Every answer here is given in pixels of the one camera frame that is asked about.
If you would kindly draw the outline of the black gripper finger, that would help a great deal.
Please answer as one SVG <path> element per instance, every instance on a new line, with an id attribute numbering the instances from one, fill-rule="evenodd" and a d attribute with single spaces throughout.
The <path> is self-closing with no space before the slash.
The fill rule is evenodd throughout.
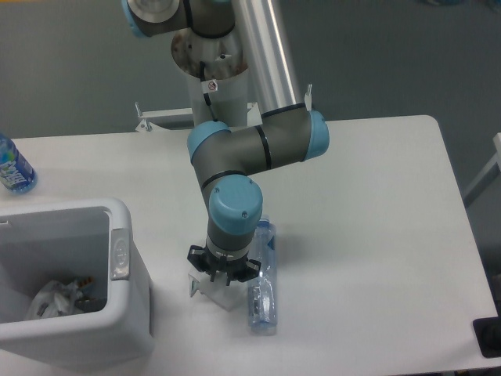
<path id="1" fill-rule="evenodd" d="M 187 255 L 188 261 L 200 273 L 205 273 L 210 277 L 210 282 L 214 282 L 218 272 L 218 259 L 209 251 L 208 247 L 192 245 Z"/>
<path id="2" fill-rule="evenodd" d="M 225 267 L 226 285 L 233 281 L 247 282 L 258 277 L 261 263 L 255 259 L 242 258 L 235 262 L 228 262 Z"/>

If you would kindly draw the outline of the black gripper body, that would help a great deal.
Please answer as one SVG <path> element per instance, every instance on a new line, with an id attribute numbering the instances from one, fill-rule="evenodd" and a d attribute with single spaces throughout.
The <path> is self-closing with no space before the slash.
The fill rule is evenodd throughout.
<path id="1" fill-rule="evenodd" d="M 204 266 L 203 272 L 212 275 L 216 272 L 231 274 L 233 277 L 241 277 L 247 272 L 247 262 L 249 258 L 245 255 L 237 260 L 230 260 L 225 257 L 214 256 L 208 247 L 204 248 L 203 256 Z"/>

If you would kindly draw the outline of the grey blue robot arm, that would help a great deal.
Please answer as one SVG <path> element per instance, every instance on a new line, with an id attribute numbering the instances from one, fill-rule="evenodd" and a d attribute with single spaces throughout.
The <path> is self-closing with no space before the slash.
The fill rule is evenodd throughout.
<path id="1" fill-rule="evenodd" d="M 301 97 L 277 1 L 125 1 L 132 32 L 172 33 L 171 54 L 196 82 L 189 159 L 207 208 L 207 239 L 187 258 L 227 281 L 258 276 L 250 258 L 263 195 L 252 175 L 324 154 L 324 117 Z"/>

